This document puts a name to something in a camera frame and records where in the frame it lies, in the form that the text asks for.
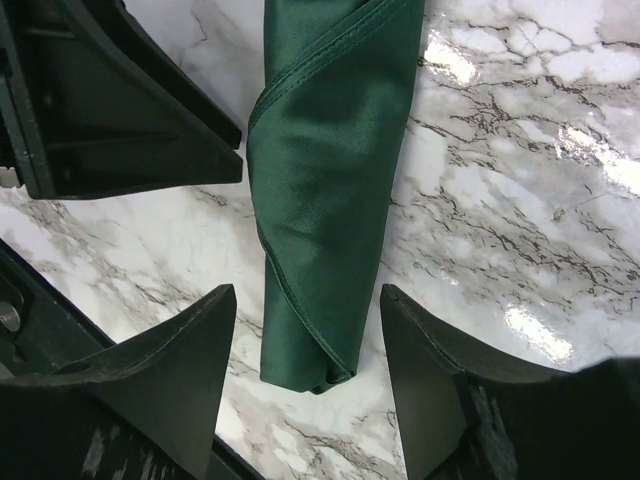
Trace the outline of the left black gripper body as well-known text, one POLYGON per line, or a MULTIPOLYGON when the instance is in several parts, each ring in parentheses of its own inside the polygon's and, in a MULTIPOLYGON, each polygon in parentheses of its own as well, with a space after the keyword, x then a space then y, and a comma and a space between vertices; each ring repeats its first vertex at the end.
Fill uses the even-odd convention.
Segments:
POLYGON ((1 109, 18 177, 32 197, 51 198, 55 194, 54 178, 47 163, 32 70, 16 7, 14 1, 1 3, 1 109))

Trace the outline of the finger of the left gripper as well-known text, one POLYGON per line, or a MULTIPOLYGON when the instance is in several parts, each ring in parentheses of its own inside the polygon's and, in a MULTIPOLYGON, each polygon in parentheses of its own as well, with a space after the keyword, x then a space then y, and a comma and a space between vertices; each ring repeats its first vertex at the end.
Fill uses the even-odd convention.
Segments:
POLYGON ((19 5, 19 181, 96 199, 242 178, 239 127, 120 1, 19 5))

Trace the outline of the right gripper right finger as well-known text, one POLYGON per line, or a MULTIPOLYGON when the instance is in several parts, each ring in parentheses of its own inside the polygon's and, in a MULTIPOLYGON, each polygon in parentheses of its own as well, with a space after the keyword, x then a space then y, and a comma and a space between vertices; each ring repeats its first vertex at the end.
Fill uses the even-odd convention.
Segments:
POLYGON ((397 286, 380 310, 411 479, 635 479, 639 362, 576 372, 500 351, 397 286))

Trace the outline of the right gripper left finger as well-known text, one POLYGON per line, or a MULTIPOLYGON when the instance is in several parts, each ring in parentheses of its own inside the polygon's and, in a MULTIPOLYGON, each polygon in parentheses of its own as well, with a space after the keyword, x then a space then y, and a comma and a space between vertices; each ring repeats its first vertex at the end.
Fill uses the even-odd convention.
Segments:
POLYGON ((120 344, 2 381, 2 478, 206 478, 235 315, 221 285, 120 344))

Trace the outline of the dark green cloth napkin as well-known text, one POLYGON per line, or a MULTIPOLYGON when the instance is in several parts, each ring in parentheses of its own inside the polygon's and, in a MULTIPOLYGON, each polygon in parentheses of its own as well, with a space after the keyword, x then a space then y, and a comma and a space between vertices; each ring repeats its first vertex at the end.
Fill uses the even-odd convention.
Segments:
POLYGON ((414 95, 421 1, 269 1, 246 156, 266 255, 262 381, 353 378, 414 95))

